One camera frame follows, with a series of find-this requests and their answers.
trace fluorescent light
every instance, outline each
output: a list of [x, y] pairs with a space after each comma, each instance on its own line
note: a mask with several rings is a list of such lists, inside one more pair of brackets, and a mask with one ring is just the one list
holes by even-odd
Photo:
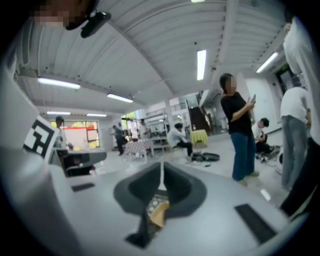
[[196, 52], [196, 54], [197, 54], [197, 59], [198, 59], [196, 79], [199, 81], [199, 80], [203, 80], [204, 76], [205, 76], [207, 51], [206, 50], [198, 50]]
[[255, 72], [261, 73], [278, 55], [279, 53], [276, 51], [272, 53], [271, 56]]
[[47, 114], [48, 115], [65, 115], [65, 116], [69, 116], [70, 112], [48, 111]]
[[106, 114], [86, 114], [87, 117], [101, 117], [105, 118], [107, 115]]
[[60, 87], [66, 87], [71, 89], [79, 89], [81, 87], [77, 83], [65, 82], [65, 81], [60, 81], [60, 80], [55, 80], [50, 78], [44, 78], [44, 77], [39, 77], [37, 80], [40, 84], [49, 85], [49, 86], [60, 86]]
[[132, 99], [124, 98], [124, 97], [121, 97], [121, 96], [118, 96], [118, 95], [114, 95], [114, 94], [112, 94], [112, 93], [109, 93], [109, 94], [107, 95], [107, 97], [109, 97], [109, 98], [111, 98], [111, 99], [118, 100], [118, 101], [127, 102], [127, 103], [132, 103], [132, 102], [134, 102]]

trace floor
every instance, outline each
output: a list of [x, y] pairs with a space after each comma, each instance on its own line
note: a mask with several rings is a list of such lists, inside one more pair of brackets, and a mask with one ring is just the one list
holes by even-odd
[[[187, 163], [186, 159], [182, 156], [181, 152], [177, 152], [178, 155], [157, 151], [155, 157], [150, 158], [149, 161], [173, 161], [177, 164], [188, 165], [195, 169], [221, 175], [225, 177], [232, 177], [233, 163], [234, 163], [234, 147], [228, 134], [220, 134], [210, 136], [208, 138], [208, 147], [195, 149], [196, 151], [216, 153], [220, 155], [220, 160], [212, 162], [210, 166], [207, 162], [193, 162]], [[268, 136], [268, 143], [270, 145], [282, 146], [282, 132], [277, 131]], [[107, 153], [107, 158], [104, 162], [96, 165], [97, 174], [117, 172], [124, 169], [136, 169], [143, 165], [144, 158], [136, 157], [133, 161], [130, 160], [128, 155], [118, 156], [118, 152], [112, 151]], [[276, 162], [271, 160], [267, 164], [260, 163], [259, 160], [255, 160], [255, 169], [260, 172], [259, 177], [248, 177], [248, 189], [253, 193], [257, 193], [263, 196], [262, 193], [268, 194], [270, 197], [269, 202], [275, 206], [280, 206], [283, 200], [287, 197], [288, 191], [281, 188], [281, 176], [276, 172]]]

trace sneaker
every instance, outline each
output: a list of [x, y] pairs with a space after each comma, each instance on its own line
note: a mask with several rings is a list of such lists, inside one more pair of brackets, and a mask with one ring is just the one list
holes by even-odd
[[255, 170], [253, 173], [249, 174], [249, 176], [251, 177], [258, 177], [260, 174], [260, 172], [258, 172], [257, 170]]
[[246, 182], [244, 179], [238, 181], [242, 186], [247, 187], [248, 182]]

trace smartphone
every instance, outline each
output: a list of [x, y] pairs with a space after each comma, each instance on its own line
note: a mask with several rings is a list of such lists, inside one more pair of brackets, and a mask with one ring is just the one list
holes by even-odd
[[250, 103], [256, 103], [256, 95], [253, 96], [252, 100], [250, 101]]

